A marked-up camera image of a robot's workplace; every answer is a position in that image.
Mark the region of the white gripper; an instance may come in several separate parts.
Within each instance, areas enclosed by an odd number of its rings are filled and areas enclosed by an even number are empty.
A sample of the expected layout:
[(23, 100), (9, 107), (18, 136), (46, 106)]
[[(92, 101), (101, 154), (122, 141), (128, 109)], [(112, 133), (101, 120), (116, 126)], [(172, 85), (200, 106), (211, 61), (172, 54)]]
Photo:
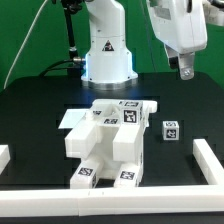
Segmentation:
[(190, 52), (200, 51), (207, 45), (202, 1), (146, 0), (146, 4), (156, 38), (167, 45), (169, 67), (179, 68), (182, 80), (192, 79), (195, 54)]

